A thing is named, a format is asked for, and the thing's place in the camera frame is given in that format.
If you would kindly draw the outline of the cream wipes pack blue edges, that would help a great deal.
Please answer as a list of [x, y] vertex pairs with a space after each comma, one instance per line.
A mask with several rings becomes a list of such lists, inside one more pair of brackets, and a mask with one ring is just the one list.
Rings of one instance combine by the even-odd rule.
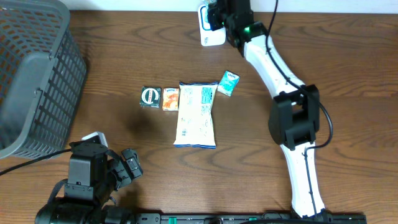
[[211, 115], [218, 82], [179, 83], [175, 147], [216, 147]]

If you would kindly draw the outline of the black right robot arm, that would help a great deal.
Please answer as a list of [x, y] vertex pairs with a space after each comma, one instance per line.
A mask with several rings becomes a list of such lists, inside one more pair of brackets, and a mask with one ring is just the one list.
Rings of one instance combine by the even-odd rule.
[[333, 123], [318, 88], [304, 84], [287, 66], [273, 43], [272, 26], [255, 20], [250, 1], [211, 1], [206, 19], [212, 31], [225, 30], [228, 42], [254, 67], [272, 97], [268, 127], [287, 162], [296, 219], [330, 222], [318, 188], [315, 151], [321, 147], [315, 141], [320, 113], [330, 138]]

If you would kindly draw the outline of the black healing ointment box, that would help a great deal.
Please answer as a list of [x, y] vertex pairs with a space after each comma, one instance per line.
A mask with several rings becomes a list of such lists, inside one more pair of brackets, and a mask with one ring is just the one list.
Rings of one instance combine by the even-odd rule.
[[140, 106], [159, 108], [161, 99], [161, 88], [157, 87], [142, 87]]

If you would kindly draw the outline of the teal white Kleenex tissue pack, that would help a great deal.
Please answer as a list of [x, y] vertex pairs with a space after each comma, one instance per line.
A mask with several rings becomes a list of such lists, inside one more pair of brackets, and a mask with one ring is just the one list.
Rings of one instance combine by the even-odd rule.
[[233, 90], [239, 82], [239, 79], [239, 75], [230, 71], [225, 71], [218, 84], [217, 90], [226, 96], [231, 96], [233, 94]]

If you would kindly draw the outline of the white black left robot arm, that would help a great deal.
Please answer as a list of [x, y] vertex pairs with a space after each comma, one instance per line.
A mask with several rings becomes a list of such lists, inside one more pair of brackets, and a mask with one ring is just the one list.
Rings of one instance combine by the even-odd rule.
[[143, 175], [137, 152], [116, 154], [94, 140], [70, 143], [68, 178], [58, 182], [36, 223], [135, 223], [130, 210], [107, 205], [111, 194]]

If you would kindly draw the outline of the orange tissue pack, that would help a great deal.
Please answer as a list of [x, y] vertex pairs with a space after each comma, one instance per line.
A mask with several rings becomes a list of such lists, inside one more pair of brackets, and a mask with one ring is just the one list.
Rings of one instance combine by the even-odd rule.
[[180, 90], [178, 88], [165, 88], [163, 92], [162, 109], [164, 111], [178, 111]]

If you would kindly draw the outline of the green soft wipes pack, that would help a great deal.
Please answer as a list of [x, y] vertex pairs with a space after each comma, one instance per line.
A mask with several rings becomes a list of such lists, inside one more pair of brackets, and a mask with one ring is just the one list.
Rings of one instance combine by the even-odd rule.
[[203, 0], [203, 2], [208, 6], [210, 4], [216, 3], [216, 0]]

